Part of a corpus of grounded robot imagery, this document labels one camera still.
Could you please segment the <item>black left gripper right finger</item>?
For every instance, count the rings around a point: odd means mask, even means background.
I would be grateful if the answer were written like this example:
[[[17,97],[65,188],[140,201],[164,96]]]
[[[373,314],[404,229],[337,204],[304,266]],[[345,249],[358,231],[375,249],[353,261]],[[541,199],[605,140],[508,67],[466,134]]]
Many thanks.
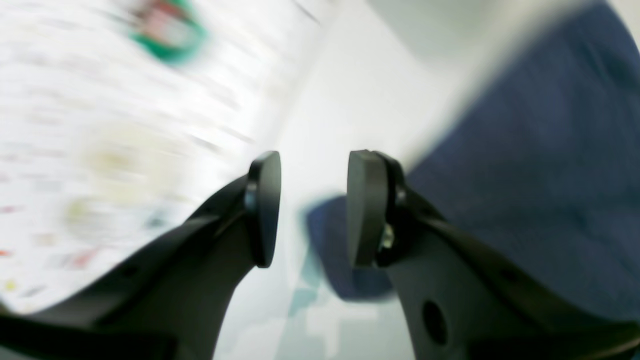
[[[347,175],[347,251],[381,269],[417,360],[630,360],[639,326],[589,314],[446,219],[385,153],[355,150]]]

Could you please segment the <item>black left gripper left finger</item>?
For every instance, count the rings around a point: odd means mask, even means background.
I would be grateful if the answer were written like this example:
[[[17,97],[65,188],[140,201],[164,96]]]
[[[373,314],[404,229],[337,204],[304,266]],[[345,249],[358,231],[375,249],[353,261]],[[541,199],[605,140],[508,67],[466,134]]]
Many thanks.
[[[1,316],[1,358],[210,360],[228,305],[274,259],[281,157],[265,152],[160,235],[66,300]]]

